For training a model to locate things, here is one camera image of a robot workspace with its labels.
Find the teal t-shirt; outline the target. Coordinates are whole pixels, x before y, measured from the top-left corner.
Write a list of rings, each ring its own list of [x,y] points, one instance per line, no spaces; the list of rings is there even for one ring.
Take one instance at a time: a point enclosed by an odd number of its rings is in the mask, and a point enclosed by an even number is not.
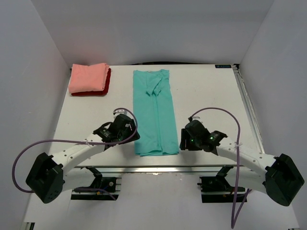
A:
[[[140,134],[134,145],[136,155],[179,154],[168,70],[133,72],[133,113]]]

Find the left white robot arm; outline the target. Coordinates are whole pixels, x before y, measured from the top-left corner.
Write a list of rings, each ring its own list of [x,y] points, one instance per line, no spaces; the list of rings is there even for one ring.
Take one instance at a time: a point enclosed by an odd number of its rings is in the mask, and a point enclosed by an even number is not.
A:
[[[79,168],[78,165],[92,156],[113,146],[126,144],[140,138],[135,116],[119,113],[114,121],[102,124],[83,141],[74,141],[66,150],[37,156],[26,184],[44,203],[55,200],[61,192],[74,190],[81,193],[107,193],[108,182],[93,166]]]

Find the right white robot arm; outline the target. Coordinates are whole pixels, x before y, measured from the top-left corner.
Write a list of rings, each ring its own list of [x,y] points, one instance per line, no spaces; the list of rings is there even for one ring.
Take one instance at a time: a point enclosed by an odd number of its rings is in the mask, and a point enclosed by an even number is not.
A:
[[[230,191],[238,186],[267,194],[273,201],[289,206],[305,181],[288,155],[279,157],[237,145],[220,131],[209,132],[198,120],[192,120],[181,130],[181,150],[213,153],[238,162],[242,168],[225,165],[214,177],[202,177],[202,192]]]

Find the folded red t-shirt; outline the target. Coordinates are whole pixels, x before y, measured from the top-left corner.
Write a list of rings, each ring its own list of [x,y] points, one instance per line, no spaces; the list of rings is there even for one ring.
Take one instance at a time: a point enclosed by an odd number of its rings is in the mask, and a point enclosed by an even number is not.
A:
[[[110,85],[110,78],[111,78],[111,68],[108,69],[106,81],[105,81],[105,88],[102,91],[87,91],[87,92],[76,92],[72,93],[72,96],[105,96],[108,93],[109,85]]]

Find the folded pink t-shirt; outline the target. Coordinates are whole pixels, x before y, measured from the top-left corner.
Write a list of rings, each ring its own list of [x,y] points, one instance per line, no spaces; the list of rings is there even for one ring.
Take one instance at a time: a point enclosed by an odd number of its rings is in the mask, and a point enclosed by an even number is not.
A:
[[[102,92],[105,89],[109,69],[106,63],[90,66],[73,64],[68,85],[69,93]]]

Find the black strip behind table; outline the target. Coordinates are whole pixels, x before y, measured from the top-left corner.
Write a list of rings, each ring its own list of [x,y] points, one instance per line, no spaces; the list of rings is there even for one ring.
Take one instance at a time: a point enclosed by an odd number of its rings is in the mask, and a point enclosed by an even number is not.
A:
[[[199,62],[176,62],[176,61],[150,61],[150,62],[140,62],[131,65],[207,65],[210,63],[199,63]],[[214,64],[218,66],[232,66],[231,64]]]

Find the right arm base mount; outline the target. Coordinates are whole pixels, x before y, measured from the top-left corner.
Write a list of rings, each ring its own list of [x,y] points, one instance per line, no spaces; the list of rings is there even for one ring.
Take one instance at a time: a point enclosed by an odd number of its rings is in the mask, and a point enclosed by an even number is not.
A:
[[[233,170],[230,165],[223,166],[215,176],[202,176],[197,186],[201,190],[202,203],[232,203],[234,198],[234,186],[225,179],[227,173]]]

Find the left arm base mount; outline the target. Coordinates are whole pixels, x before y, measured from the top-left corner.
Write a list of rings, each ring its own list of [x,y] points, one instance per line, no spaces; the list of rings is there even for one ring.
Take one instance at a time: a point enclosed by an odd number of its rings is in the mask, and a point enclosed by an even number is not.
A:
[[[71,200],[86,201],[116,201],[121,190],[121,178],[114,176],[103,176],[103,174],[92,166],[81,168],[94,177],[89,186],[79,186],[72,191]]]

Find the aluminium front rail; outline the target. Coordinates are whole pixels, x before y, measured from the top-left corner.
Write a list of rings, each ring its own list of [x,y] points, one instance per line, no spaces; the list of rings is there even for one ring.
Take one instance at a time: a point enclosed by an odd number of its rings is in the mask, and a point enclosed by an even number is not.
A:
[[[223,165],[209,165],[209,166],[142,166],[142,167],[98,167],[95,168],[102,174],[128,174],[128,173],[147,173],[147,174],[161,174],[161,173],[187,173],[187,174],[204,174],[217,173],[221,170]]]

